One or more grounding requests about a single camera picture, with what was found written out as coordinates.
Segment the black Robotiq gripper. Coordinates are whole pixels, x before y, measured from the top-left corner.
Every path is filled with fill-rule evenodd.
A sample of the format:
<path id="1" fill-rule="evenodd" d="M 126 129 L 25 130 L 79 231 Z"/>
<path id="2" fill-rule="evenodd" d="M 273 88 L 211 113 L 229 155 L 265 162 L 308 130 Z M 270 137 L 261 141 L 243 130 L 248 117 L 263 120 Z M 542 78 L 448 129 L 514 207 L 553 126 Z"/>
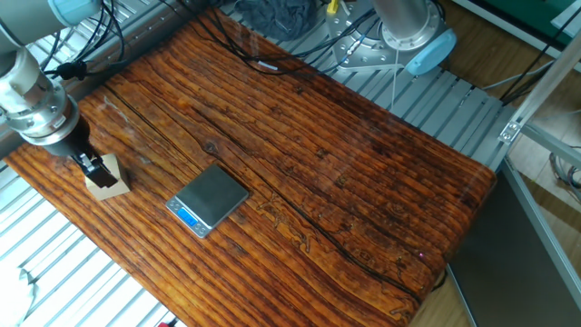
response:
<path id="1" fill-rule="evenodd" d="M 72 156 L 74 161 L 86 172 L 85 176 L 100 188 L 111 187 L 118 179 L 105 166 L 101 156 L 91 156 L 89 142 L 90 126 L 86 121 L 79 121 L 76 127 L 63 140 L 48 144 L 44 148 L 57 156 Z"/>

